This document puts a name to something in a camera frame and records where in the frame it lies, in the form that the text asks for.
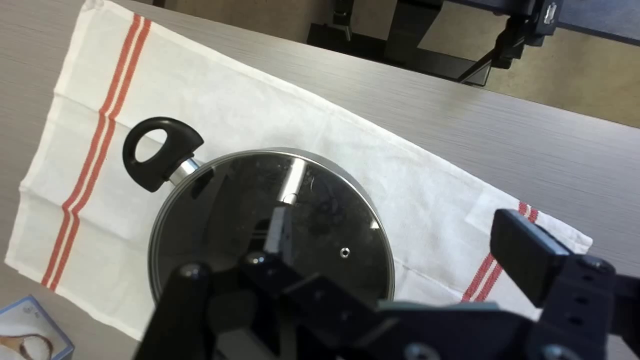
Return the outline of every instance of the kitchen towel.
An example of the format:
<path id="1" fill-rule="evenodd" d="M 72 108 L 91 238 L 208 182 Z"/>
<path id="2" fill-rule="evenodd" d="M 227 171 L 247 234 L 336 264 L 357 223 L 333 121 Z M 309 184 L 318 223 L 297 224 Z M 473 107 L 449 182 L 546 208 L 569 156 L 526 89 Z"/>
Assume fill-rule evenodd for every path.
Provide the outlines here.
<path id="1" fill-rule="evenodd" d="M 449 163 L 306 91 L 106 0 L 83 4 L 38 152 L 19 184 L 5 264 L 140 338 L 154 310 L 148 242 L 169 187 L 141 191 L 121 140 L 149 117 L 196 129 L 198 160 L 300 149 L 350 172 L 390 238 L 396 301 L 493 301 L 536 316 L 487 255 L 496 208 L 520 210 L 574 253 L 589 238 Z M 160 138 L 141 142 L 141 152 Z"/>

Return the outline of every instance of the stainless steel countertop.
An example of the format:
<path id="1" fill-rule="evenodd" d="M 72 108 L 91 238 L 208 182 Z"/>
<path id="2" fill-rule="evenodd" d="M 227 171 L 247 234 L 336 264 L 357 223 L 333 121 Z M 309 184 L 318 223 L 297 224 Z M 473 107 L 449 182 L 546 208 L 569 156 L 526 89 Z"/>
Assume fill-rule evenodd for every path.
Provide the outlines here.
<path id="1" fill-rule="evenodd" d="M 154 23 L 316 93 L 486 182 L 557 217 L 593 255 L 640 276 L 640 130 L 491 95 L 137 2 Z M 0 2 L 0 253 L 51 103 L 80 0 Z M 128 358 L 133 343 L 0 266 L 0 305 L 36 295 L 76 358 Z"/>

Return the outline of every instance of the red stripe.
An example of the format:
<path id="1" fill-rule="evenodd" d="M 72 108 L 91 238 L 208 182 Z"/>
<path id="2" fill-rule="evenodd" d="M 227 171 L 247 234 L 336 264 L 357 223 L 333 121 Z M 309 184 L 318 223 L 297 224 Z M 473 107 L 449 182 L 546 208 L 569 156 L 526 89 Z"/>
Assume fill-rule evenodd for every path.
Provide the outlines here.
<path id="1" fill-rule="evenodd" d="M 530 205 L 520 202 L 520 205 L 517 205 L 517 212 L 523 217 L 526 210 L 530 212 L 530 214 L 527 214 L 527 221 L 530 221 L 530 223 L 536 223 L 536 221 L 538 221 L 538 210 L 532 208 Z M 476 302 L 484 302 L 484 301 L 486 301 L 486 296 L 487 296 L 487 295 L 491 293 L 491 288 L 496 287 L 499 274 L 502 274 L 502 266 L 496 264 L 493 270 L 491 270 L 491 274 L 489 274 L 487 280 L 484 282 L 477 298 L 473 298 Z"/>
<path id="2" fill-rule="evenodd" d="M 104 130 L 104 126 L 106 126 L 106 123 L 102 121 L 102 117 L 104 117 L 104 112 L 111 107 L 111 100 L 113 100 L 116 91 L 118 91 L 118 80 L 120 80 L 120 77 L 121 77 L 123 62 L 125 62 L 125 58 L 128 58 L 128 52 L 129 52 L 133 34 L 137 33 L 137 27 L 140 27 L 140 17 L 133 17 L 133 23 L 131 23 L 131 27 L 128 29 L 125 40 L 123 40 L 121 51 L 120 51 L 120 58 L 118 58 L 116 72 L 113 72 L 113 77 L 111 77 L 111 82 L 110 82 L 106 100 L 104 100 L 104 105 L 99 107 L 99 123 L 97 123 L 97 129 L 96 129 L 96 132 L 93 132 L 93 136 L 91 136 L 87 156 L 83 158 L 83 164 L 81 164 L 81 171 L 80 171 L 80 178 L 76 180 L 76 187 L 73 187 L 72 194 L 67 197 L 67 201 L 62 205 L 62 226 L 60 226 L 60 231 L 58 231 L 56 245 L 53 245 L 51 257 L 50 257 L 50 260 L 48 260 L 43 279 L 42 279 L 42 287 L 48 287 L 48 282 L 50 282 L 50 279 L 51 279 L 51 272 L 53 272 L 53 269 L 56 269 L 56 262 L 58 262 L 58 258 L 60 258 L 62 245 L 63 245 L 63 240 L 67 238 L 66 233 L 67 233 L 67 226 L 70 226 L 72 221 L 73 221 L 70 206 L 72 206 L 72 205 L 76 202 L 76 199 L 80 197 L 81 184 L 86 182 L 90 164 L 91 164 L 91 160 L 93 160 L 93 156 L 96 156 L 97 142 L 99 142 L 102 130 Z"/>
<path id="3" fill-rule="evenodd" d="M 496 260 L 493 260 L 491 255 L 487 255 L 487 257 L 481 260 L 481 264 L 480 264 L 480 269 L 477 269 L 471 284 L 469 284 L 469 287 L 466 288 L 466 293 L 462 295 L 462 302 L 469 302 L 469 301 L 471 301 L 471 296 L 476 295 L 476 291 L 477 291 L 484 274 L 487 272 L 487 269 L 489 269 L 493 262 L 496 262 Z"/>
<path id="4" fill-rule="evenodd" d="M 496 262 L 493 270 L 487 274 L 480 295 L 473 298 L 473 302 L 484 302 L 486 296 L 491 293 L 493 284 L 497 282 L 502 274 L 502 266 Z"/>
<path id="5" fill-rule="evenodd" d="M 530 223 L 538 223 L 538 210 L 536 208 L 532 208 L 532 214 L 527 214 L 527 221 Z"/>
<path id="6" fill-rule="evenodd" d="M 135 62 L 140 58 L 141 44 L 146 40 L 148 30 L 149 30 L 149 23 L 144 21 L 141 33 L 135 39 L 135 33 L 140 29 L 140 21 L 141 18 L 135 14 L 133 21 L 131 21 L 131 27 L 128 29 L 128 34 L 125 34 L 125 40 L 121 44 L 120 58 L 118 58 L 118 64 L 116 64 L 116 72 L 111 77 L 111 82 L 110 82 L 110 89 L 108 89 L 108 95 L 106 95 L 106 100 L 99 107 L 97 129 L 96 129 L 96 132 L 91 136 L 91 145 L 90 145 L 87 156 L 86 156 L 86 160 L 81 164 L 80 178 L 77 178 L 70 199 L 62 205 L 63 221 L 62 221 L 62 226 L 58 231 L 58 238 L 56 238 L 56 245 L 53 245 L 53 250 L 51 250 L 51 257 L 50 257 L 46 274 L 42 279 L 42 284 L 51 288 L 51 291 L 58 287 L 60 276 L 63 272 L 63 266 L 67 262 L 73 238 L 76 238 L 77 229 L 80 229 L 77 214 L 86 206 L 86 202 L 87 202 L 87 199 L 90 199 L 90 194 L 91 194 L 91 191 L 96 187 L 99 169 L 102 169 L 104 158 L 106 158 L 106 151 L 110 146 L 110 140 L 111 140 L 111 134 L 113 134 L 113 129 L 116 129 L 113 118 L 118 117 L 118 112 L 120 112 L 120 108 L 123 105 L 128 87 L 129 87 L 129 78 L 133 75 Z M 131 51 L 131 42 L 135 42 L 135 46 L 133 46 L 131 61 L 125 66 L 128 55 Z"/>
<path id="7" fill-rule="evenodd" d="M 526 208 L 527 208 L 527 205 L 523 205 L 523 202 L 517 205 L 517 212 L 520 212 L 522 217 L 523 217 Z"/>
<path id="8" fill-rule="evenodd" d="M 523 217 L 527 210 L 527 205 L 520 202 L 517 205 L 517 212 Z M 462 295 L 462 302 L 469 302 L 477 291 L 477 287 L 481 284 L 484 276 L 487 274 L 487 269 L 491 269 L 496 262 L 496 258 L 491 255 L 486 255 L 486 258 L 481 260 L 471 284 L 466 288 L 466 293 Z M 486 301 L 486 296 L 489 295 L 489 291 L 493 288 L 496 280 L 502 274 L 502 266 L 496 264 L 493 270 L 487 274 L 487 280 L 484 282 L 480 295 L 473 301 Z"/>
<path id="9" fill-rule="evenodd" d="M 113 138 L 116 118 L 118 118 L 118 115 L 120 115 L 120 110 L 121 110 L 123 99 L 125 99 L 128 89 L 129 89 L 129 82 L 131 82 L 131 78 L 133 78 L 133 72 L 135 72 L 135 66 L 137 66 L 137 58 L 140 58 L 144 40 L 146 40 L 146 36 L 148 36 L 148 30 L 149 30 L 149 21 L 144 21 L 141 33 L 140 33 L 140 36 L 137 36 L 137 42 L 135 42 L 135 48 L 133 48 L 133 55 L 131 55 L 131 61 L 129 61 L 129 64 L 128 64 L 128 69 L 125 69 L 125 77 L 123 77 L 123 82 L 121 82 L 120 93 L 118 93 L 116 107 L 113 107 L 113 110 L 110 112 L 110 117 L 106 118 L 106 124 L 108 124 L 106 136 L 104 136 L 104 142 L 102 142 L 102 146 L 99 146 L 97 160 L 96 160 L 93 172 L 91 172 L 91 176 L 90 176 L 90 182 L 87 182 L 87 187 L 86 187 L 86 192 L 83 192 L 81 199 L 80 199 L 77 212 L 86 206 L 86 202 L 87 202 L 87 199 L 90 199 L 90 194 L 93 192 L 93 187 L 96 187 L 96 182 L 97 182 L 97 174 L 99 174 L 102 164 L 104 164 L 104 160 L 106 160 L 108 146 L 110 146 L 110 142 L 111 142 L 111 138 Z M 66 246 L 63 246 L 62 260 L 60 260 L 58 272 L 56 272 L 50 288 L 56 288 L 58 282 L 60 282 L 60 276 L 62 276 L 62 272 L 63 272 L 63 269 L 66 269 L 67 257 L 70 257 L 72 246 L 73 246 L 73 242 L 76 242 L 77 226 L 80 226 L 80 221 L 76 221 L 76 224 L 73 224 L 73 229 L 72 229 L 72 234 L 70 234 L 70 238 L 67 238 L 67 242 L 66 242 Z"/>

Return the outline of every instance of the metal rim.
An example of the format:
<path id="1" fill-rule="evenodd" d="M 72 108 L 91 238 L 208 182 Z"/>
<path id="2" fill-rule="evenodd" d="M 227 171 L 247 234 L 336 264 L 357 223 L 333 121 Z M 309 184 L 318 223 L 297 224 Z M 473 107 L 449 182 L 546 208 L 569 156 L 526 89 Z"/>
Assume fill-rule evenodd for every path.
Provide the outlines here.
<path id="1" fill-rule="evenodd" d="M 394 269 L 394 257 L 392 257 L 392 248 L 388 242 L 388 237 L 383 233 L 383 226 L 380 223 L 377 210 L 374 206 L 374 202 L 367 199 L 367 194 L 363 192 L 363 189 L 357 184 L 357 180 L 353 176 L 350 176 L 345 171 L 342 171 L 338 164 L 329 163 L 323 156 L 311 154 L 311 152 L 304 152 L 304 151 L 293 151 L 293 149 L 259 149 L 259 151 L 244 151 L 244 152 L 232 152 L 219 158 L 214 158 L 210 163 L 204 163 L 194 174 L 190 174 L 187 178 L 183 178 L 179 184 L 175 184 L 175 189 L 166 197 L 166 201 L 162 202 L 158 214 L 156 214 L 156 223 L 154 223 L 154 231 L 149 234 L 149 246 L 148 246 L 148 279 L 149 279 L 149 288 L 151 288 L 151 298 L 158 301 L 160 298 L 160 276 L 154 279 L 154 274 L 160 274 L 158 270 L 158 262 L 154 262 L 154 258 L 158 258 L 158 237 L 160 237 L 160 224 L 163 223 L 163 214 L 166 208 L 177 199 L 182 197 L 182 189 L 190 184 L 192 178 L 198 178 L 202 172 L 216 169 L 221 163 L 234 160 L 234 158 L 245 158 L 245 156 L 289 156 L 289 158 L 302 158 L 326 172 L 332 172 L 333 176 L 338 176 L 347 189 L 352 189 L 361 202 L 370 208 L 374 221 L 380 224 L 381 237 L 383 237 L 383 250 L 385 250 L 385 269 L 388 269 L 388 291 L 385 296 L 381 301 L 392 301 L 394 293 L 396 293 L 396 269 Z"/>

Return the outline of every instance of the screw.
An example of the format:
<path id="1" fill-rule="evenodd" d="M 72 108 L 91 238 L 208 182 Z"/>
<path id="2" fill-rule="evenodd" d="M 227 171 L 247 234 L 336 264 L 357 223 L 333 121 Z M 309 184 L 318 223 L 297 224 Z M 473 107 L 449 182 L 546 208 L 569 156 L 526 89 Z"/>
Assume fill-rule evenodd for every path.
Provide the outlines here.
<path id="1" fill-rule="evenodd" d="M 199 279 L 199 274 L 202 274 L 202 266 L 199 264 L 183 264 L 179 269 L 179 276 L 183 276 L 183 279 Z"/>
<path id="2" fill-rule="evenodd" d="M 440 355 L 425 344 L 413 343 L 403 349 L 406 360 L 440 360 Z"/>
<path id="3" fill-rule="evenodd" d="M 263 262 L 266 262 L 263 253 L 251 253 L 251 255 L 245 257 L 245 264 L 258 266 L 258 264 L 263 264 Z"/>
<path id="4" fill-rule="evenodd" d="M 551 2 L 551 4 L 546 7 L 543 24 L 554 24 L 554 21 L 556 21 L 556 10 L 557 10 L 556 2 Z"/>
<path id="5" fill-rule="evenodd" d="M 352 255 L 350 248 L 339 248 L 339 258 L 347 258 Z"/>
<path id="6" fill-rule="evenodd" d="M 560 344 L 543 347 L 542 358 L 543 360 L 579 360 L 579 357 L 574 350 L 560 347 Z"/>

